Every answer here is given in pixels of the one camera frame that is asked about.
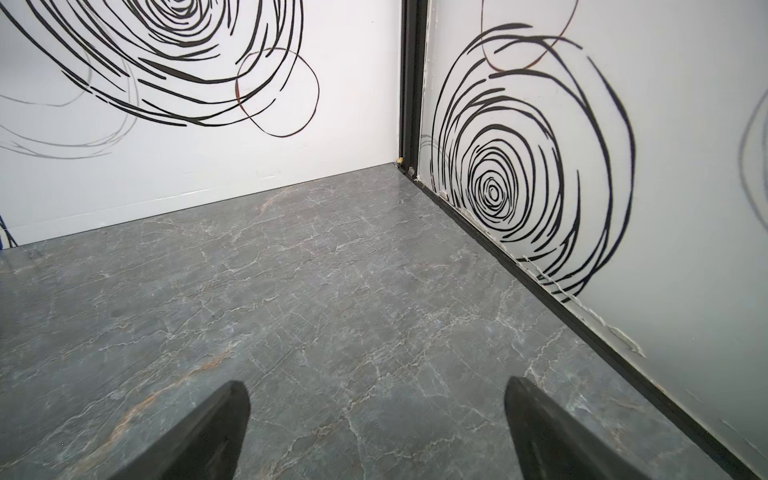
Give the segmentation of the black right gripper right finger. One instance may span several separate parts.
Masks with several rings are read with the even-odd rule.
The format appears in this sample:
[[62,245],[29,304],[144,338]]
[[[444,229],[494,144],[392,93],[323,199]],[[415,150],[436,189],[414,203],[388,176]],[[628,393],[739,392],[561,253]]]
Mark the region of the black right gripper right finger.
[[504,411],[525,479],[646,477],[527,378],[509,378]]

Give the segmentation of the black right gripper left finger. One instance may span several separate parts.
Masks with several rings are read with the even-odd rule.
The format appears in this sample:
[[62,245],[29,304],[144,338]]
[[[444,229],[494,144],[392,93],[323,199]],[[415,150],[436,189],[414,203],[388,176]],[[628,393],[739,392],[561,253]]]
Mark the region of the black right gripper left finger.
[[241,381],[228,381],[114,479],[232,479],[250,418]]

